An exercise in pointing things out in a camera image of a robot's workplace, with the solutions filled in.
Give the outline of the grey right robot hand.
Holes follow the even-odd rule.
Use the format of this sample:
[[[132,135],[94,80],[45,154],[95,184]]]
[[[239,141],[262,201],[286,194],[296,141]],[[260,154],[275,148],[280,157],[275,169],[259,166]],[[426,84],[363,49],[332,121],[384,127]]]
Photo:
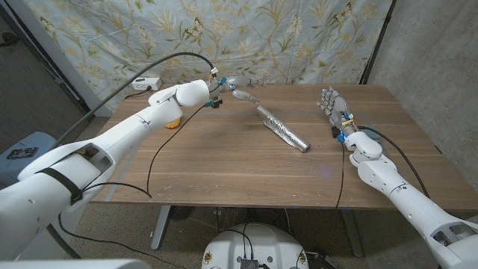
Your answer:
[[[322,89],[317,106],[329,118],[329,122],[332,125],[333,138],[344,142],[349,135],[357,131],[353,122],[353,114],[348,108],[345,99],[332,86],[329,86],[328,89]]]

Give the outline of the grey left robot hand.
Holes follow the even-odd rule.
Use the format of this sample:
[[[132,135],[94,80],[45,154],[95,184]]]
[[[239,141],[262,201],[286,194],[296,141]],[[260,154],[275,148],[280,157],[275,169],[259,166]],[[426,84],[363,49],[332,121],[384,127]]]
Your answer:
[[[236,99],[259,104],[260,101],[258,99],[241,90],[242,87],[254,88],[256,85],[265,87],[266,83],[260,79],[250,78],[248,76],[229,76],[221,79],[219,91],[220,93],[231,92]]]

